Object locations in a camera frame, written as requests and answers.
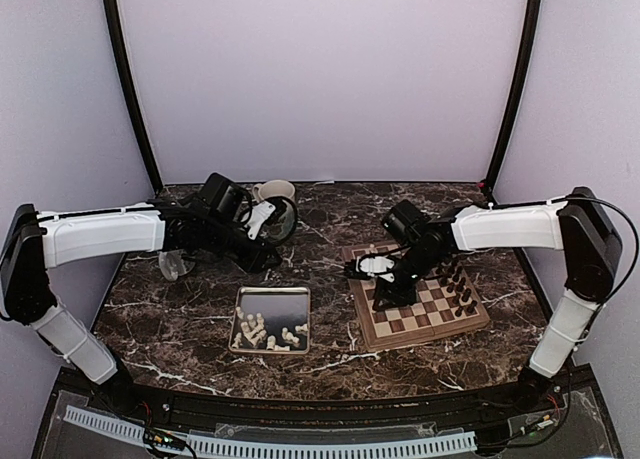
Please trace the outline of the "wooden chessboard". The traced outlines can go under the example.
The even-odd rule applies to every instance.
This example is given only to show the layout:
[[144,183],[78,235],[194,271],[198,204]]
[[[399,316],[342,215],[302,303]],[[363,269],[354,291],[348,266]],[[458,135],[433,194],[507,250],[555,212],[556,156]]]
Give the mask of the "wooden chessboard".
[[436,269],[433,276],[416,284],[418,297],[415,304],[382,311],[373,309],[376,286],[373,279],[348,280],[368,351],[420,345],[473,332],[489,324],[488,312],[466,270],[463,268],[471,285],[472,297],[478,301],[477,309],[471,316],[456,318],[448,300],[449,294],[438,283]]

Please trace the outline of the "silver metal tray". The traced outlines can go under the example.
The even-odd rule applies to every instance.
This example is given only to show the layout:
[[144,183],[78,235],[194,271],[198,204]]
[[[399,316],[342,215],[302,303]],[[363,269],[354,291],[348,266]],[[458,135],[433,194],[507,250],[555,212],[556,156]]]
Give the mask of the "silver metal tray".
[[241,287],[228,350],[300,356],[310,350],[311,291],[306,287]]

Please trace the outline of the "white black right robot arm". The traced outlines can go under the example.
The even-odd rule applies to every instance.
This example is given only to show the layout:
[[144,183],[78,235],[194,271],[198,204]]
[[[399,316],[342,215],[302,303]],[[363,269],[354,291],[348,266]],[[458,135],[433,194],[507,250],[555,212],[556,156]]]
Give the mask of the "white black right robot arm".
[[418,281],[447,259],[489,249],[557,255],[565,272],[561,296],[510,392],[511,405],[530,413],[547,399],[555,376],[636,267],[633,258],[625,273],[619,271],[623,239],[612,213],[628,217],[588,187],[533,202],[458,204],[435,216],[404,200],[381,221],[396,248],[363,256],[355,269],[374,280],[376,301],[405,306],[416,301]]

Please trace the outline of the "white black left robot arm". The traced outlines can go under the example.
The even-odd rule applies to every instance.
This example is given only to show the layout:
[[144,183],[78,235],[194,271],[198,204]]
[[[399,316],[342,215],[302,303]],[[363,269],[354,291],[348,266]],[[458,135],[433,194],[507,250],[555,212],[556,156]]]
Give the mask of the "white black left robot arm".
[[219,173],[179,200],[156,198],[80,212],[16,209],[1,249],[1,318],[31,328],[73,364],[120,415],[141,406],[120,357],[75,318],[52,291],[48,272],[67,263],[132,252],[206,251],[247,273],[281,264],[298,210],[283,193],[256,199]]

